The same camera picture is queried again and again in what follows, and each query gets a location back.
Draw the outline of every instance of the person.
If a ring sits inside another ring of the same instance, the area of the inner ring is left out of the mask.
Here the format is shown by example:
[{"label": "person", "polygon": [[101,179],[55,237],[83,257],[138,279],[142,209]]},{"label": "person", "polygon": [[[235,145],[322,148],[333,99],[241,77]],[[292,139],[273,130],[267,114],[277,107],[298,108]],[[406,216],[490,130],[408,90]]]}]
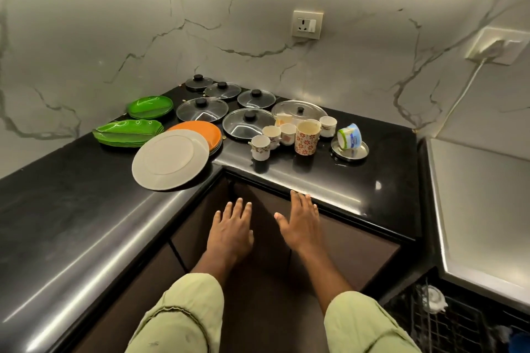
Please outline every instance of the person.
[{"label": "person", "polygon": [[[417,353],[419,349],[379,304],[353,291],[327,254],[319,210],[311,196],[290,192],[290,220],[274,218],[287,245],[308,270],[330,353]],[[143,317],[126,353],[217,353],[230,270],[252,250],[252,204],[242,199],[216,212],[206,251],[191,273],[177,280]]]}]

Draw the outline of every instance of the sleeve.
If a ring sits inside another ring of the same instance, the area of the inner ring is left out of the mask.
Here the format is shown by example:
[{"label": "sleeve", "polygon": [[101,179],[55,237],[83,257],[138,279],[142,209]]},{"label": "sleeve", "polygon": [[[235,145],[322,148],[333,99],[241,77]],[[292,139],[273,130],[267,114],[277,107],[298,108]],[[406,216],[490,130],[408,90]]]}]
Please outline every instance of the sleeve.
[{"label": "sleeve", "polygon": [[209,274],[177,280],[145,313],[126,353],[217,353],[224,296]]},{"label": "sleeve", "polygon": [[330,353],[418,353],[410,336],[372,298],[344,292],[324,317]]}]

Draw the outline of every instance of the electrical outlet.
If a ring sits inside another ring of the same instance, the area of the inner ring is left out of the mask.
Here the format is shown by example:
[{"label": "electrical outlet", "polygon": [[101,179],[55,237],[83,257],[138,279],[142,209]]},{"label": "electrical outlet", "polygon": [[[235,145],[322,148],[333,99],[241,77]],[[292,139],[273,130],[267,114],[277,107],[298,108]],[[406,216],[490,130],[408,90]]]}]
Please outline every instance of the electrical outlet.
[{"label": "electrical outlet", "polygon": [[295,10],[293,12],[292,35],[294,37],[320,39],[323,18],[324,13]]},{"label": "electrical outlet", "polygon": [[510,65],[526,48],[530,41],[530,33],[513,29],[485,27],[475,37],[473,46],[467,52],[466,59],[474,60],[475,56],[495,41],[504,41],[502,54],[493,63]]}]

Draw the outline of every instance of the hand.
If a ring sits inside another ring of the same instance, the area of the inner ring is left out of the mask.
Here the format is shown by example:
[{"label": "hand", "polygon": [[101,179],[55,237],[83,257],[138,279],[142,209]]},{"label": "hand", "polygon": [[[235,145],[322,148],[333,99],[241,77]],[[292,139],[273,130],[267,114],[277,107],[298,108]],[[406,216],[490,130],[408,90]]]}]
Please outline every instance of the hand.
[{"label": "hand", "polygon": [[243,199],[239,198],[232,211],[232,203],[226,204],[222,213],[217,211],[214,215],[206,252],[224,259],[226,265],[232,268],[245,258],[254,244],[254,234],[250,230],[250,217],[252,216],[252,203],[247,202],[243,211]]},{"label": "hand", "polygon": [[291,217],[276,212],[274,218],[287,245],[301,257],[315,253],[326,254],[320,226],[319,210],[309,194],[291,190]]}]

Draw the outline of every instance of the person's right hand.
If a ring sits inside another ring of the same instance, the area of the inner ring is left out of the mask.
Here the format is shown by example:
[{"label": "person's right hand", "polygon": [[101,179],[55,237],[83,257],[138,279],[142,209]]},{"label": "person's right hand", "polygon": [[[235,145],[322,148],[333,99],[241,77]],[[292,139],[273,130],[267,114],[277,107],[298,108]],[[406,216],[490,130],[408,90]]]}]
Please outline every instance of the person's right hand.
[{"label": "person's right hand", "polygon": [[276,212],[274,218],[287,245],[300,256],[325,253],[319,210],[309,194],[291,190],[291,217]]}]

